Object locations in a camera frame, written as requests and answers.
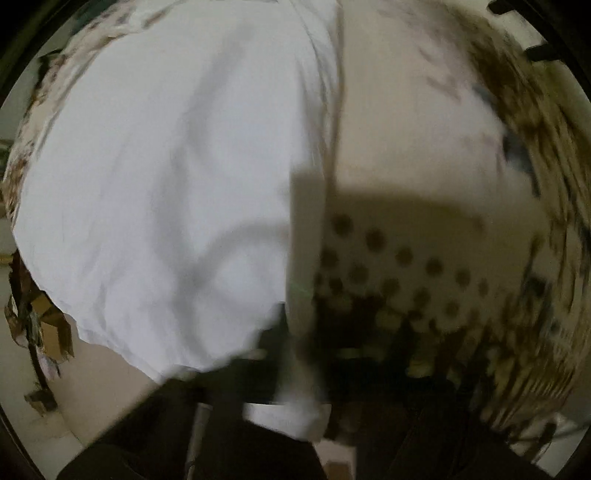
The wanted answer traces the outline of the white small garment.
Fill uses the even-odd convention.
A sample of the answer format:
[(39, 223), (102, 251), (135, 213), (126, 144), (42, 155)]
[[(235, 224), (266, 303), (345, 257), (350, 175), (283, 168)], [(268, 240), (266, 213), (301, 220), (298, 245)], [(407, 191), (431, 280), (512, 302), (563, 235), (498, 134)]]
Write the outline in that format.
[(155, 381), (311, 324), (341, 96), (335, 1), (118, 1), (75, 34), (5, 176), (37, 285)]

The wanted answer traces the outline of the floral bed blanket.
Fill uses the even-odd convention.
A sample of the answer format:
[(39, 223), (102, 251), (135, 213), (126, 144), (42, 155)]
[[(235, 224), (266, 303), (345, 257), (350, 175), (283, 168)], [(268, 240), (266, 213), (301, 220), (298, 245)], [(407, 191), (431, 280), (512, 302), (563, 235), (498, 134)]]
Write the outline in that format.
[(437, 1), (336, 1), (341, 96), (311, 324), (387, 387), (440, 377), (510, 437), (590, 348), (590, 157), (520, 45)]

